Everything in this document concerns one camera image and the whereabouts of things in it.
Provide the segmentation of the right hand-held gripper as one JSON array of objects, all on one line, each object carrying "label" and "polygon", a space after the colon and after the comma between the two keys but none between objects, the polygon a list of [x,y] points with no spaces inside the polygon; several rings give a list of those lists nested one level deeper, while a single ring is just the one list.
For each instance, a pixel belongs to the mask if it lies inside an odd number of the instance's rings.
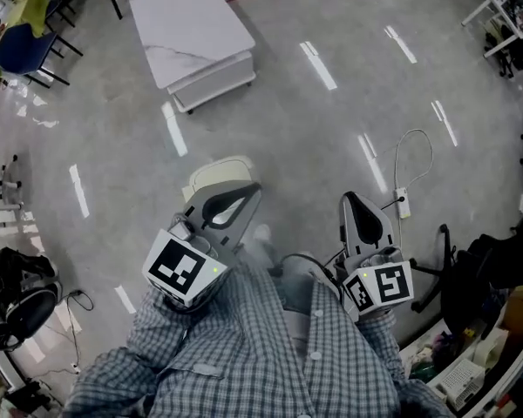
[{"label": "right hand-held gripper", "polygon": [[369,318],[414,298],[411,266],[396,245],[382,209],[356,192],[339,202],[343,250],[335,259],[343,309],[353,321]]}]

